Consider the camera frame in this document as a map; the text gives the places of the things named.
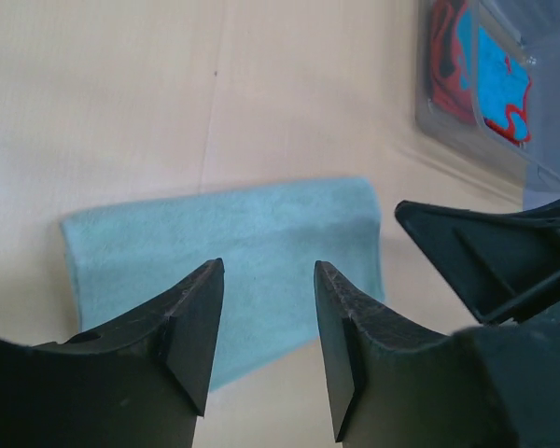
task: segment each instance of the folded towel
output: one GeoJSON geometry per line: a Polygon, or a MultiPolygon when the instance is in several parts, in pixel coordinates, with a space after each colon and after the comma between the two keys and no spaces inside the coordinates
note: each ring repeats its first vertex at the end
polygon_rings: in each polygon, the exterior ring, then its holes
{"type": "Polygon", "coordinates": [[[78,213],[62,229],[81,330],[153,298],[208,259],[224,259],[212,388],[317,337],[317,260],[384,297],[380,212],[363,179],[127,203],[78,213]]]}

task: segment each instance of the plastic container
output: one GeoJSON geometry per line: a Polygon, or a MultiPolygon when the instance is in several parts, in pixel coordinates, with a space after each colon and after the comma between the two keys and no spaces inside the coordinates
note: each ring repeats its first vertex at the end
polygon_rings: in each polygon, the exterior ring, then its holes
{"type": "Polygon", "coordinates": [[[525,209],[560,198],[560,0],[425,0],[419,22],[421,130],[524,185],[525,209]]]}

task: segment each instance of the black plastic claw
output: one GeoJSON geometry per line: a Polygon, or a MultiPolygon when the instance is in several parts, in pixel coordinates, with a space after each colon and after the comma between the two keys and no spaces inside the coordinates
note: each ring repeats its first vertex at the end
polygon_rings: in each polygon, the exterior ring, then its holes
{"type": "Polygon", "coordinates": [[[560,200],[509,215],[403,202],[395,215],[480,323],[560,323],[560,200]]]}
{"type": "Polygon", "coordinates": [[[0,340],[0,446],[190,447],[224,290],[221,259],[64,344],[0,340]]]}
{"type": "Polygon", "coordinates": [[[352,448],[560,446],[560,325],[425,329],[315,266],[334,433],[352,448]]]}

